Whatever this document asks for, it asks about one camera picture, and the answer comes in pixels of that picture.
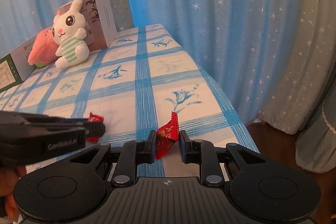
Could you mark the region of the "person's left hand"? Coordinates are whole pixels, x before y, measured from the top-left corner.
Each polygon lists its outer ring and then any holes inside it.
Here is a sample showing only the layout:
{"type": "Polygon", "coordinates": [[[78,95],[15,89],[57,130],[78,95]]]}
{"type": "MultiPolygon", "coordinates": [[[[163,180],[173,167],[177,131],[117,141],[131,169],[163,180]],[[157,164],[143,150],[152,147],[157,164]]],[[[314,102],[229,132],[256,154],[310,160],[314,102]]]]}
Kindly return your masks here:
{"type": "Polygon", "coordinates": [[[6,215],[12,222],[17,222],[20,215],[14,202],[13,190],[19,179],[26,174],[25,166],[18,166],[14,169],[1,168],[1,197],[5,198],[6,215]]]}

